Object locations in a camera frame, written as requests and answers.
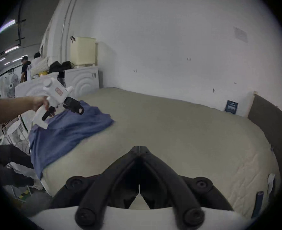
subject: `hand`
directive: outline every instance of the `hand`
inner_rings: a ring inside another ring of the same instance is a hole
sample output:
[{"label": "hand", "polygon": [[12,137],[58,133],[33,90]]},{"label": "hand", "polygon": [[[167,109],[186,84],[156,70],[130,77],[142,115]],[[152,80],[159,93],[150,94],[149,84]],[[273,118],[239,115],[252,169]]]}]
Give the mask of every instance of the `hand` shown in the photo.
[{"label": "hand", "polygon": [[44,105],[45,109],[48,111],[49,102],[46,98],[47,96],[32,96],[32,109],[36,112],[40,106]]}]

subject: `mattress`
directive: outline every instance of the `mattress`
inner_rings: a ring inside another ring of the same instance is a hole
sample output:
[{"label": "mattress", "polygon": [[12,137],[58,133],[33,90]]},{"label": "mattress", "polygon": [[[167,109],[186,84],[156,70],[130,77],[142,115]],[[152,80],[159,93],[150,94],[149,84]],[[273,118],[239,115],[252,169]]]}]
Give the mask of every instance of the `mattress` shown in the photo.
[{"label": "mattress", "polygon": [[109,113],[115,123],[82,140],[43,170],[44,185],[52,196],[68,178],[100,174],[135,145],[147,146],[179,175],[209,178],[234,210],[246,217],[251,217],[258,191],[264,191],[262,209],[268,204],[270,173],[276,175],[279,187],[271,146],[247,118],[116,88],[100,89],[81,99]]}]

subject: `label tag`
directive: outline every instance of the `label tag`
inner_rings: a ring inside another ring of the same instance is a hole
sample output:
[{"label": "label tag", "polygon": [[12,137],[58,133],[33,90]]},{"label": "label tag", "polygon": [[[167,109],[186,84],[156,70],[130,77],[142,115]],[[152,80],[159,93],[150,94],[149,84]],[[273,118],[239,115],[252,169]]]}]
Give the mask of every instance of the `label tag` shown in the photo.
[{"label": "label tag", "polygon": [[63,92],[62,92],[58,87],[55,88],[55,91],[56,91],[60,96],[63,95]]}]

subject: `black pants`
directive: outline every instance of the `black pants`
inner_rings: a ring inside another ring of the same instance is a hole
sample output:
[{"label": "black pants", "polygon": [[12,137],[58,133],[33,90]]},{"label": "black pants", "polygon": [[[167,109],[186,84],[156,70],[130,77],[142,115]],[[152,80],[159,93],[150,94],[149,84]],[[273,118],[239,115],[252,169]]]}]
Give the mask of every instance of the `black pants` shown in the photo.
[{"label": "black pants", "polygon": [[31,177],[15,173],[13,169],[7,168],[7,164],[15,162],[33,169],[30,156],[13,145],[0,146],[0,183],[15,187],[33,186],[34,180]]}]

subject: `blue cloth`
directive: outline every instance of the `blue cloth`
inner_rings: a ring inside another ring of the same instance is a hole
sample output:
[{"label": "blue cloth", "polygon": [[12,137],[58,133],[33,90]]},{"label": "blue cloth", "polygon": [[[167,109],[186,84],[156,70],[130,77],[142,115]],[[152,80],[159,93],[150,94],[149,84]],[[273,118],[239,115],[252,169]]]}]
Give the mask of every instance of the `blue cloth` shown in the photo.
[{"label": "blue cloth", "polygon": [[30,158],[36,174],[41,178],[43,169],[71,151],[83,139],[109,127],[113,120],[109,114],[101,113],[98,107],[84,101],[82,115],[65,110],[46,120],[45,130],[34,125],[29,133]]}]

